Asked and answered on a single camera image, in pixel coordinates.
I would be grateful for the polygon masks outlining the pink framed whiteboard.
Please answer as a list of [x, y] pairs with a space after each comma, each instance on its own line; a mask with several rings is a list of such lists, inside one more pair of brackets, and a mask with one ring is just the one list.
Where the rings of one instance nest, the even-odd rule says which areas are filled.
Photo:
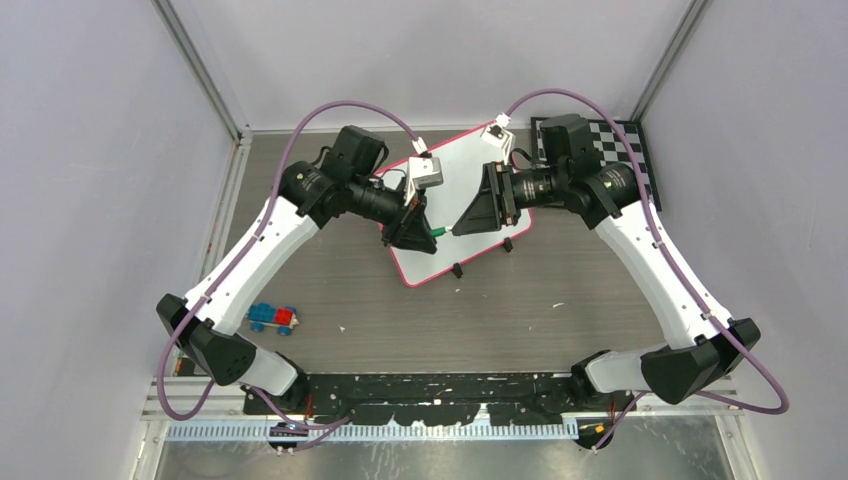
[[[452, 227], [476, 195], [483, 165], [504, 158], [504, 151], [482, 138], [479, 125], [430, 148], [440, 159], [443, 184], [426, 191], [426, 218], [433, 229]], [[446, 233], [436, 239], [437, 252], [426, 254], [391, 247], [389, 252], [402, 282], [411, 288], [423, 285], [443, 274], [503, 246], [505, 239], [515, 240], [533, 227], [533, 214], [526, 210], [515, 226], [496, 232], [467, 236]]]

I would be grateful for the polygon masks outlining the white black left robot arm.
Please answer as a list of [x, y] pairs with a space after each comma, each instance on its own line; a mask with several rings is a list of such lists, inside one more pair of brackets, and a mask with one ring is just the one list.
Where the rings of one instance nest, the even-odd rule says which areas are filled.
[[281, 266], [330, 220], [345, 213], [382, 227], [381, 241], [397, 249], [433, 254], [436, 239], [426, 219], [425, 191], [443, 182], [441, 163], [421, 140], [395, 188], [375, 168], [387, 146], [378, 135], [346, 126], [313, 162], [287, 166], [251, 227], [186, 294], [166, 294], [156, 312], [176, 346], [221, 386], [240, 383], [268, 394], [280, 412], [298, 412], [307, 398], [296, 365], [241, 336], [242, 319]]

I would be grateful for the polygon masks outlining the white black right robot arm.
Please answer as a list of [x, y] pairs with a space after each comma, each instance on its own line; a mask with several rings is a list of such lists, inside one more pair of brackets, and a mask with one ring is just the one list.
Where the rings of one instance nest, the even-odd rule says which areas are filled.
[[523, 211], [561, 203], [579, 215], [616, 254], [651, 306], [664, 344], [642, 350], [602, 350], [571, 369], [571, 397], [596, 410], [616, 391], [650, 391], [678, 404], [729, 374], [761, 332], [750, 318], [736, 319], [705, 286], [665, 236], [656, 208], [643, 200], [641, 169], [624, 159], [627, 141], [611, 126], [577, 114], [543, 120], [543, 153], [517, 169], [513, 154], [526, 157], [499, 116], [482, 129], [482, 141], [502, 152], [482, 167], [478, 193], [451, 232], [466, 236], [517, 223]]

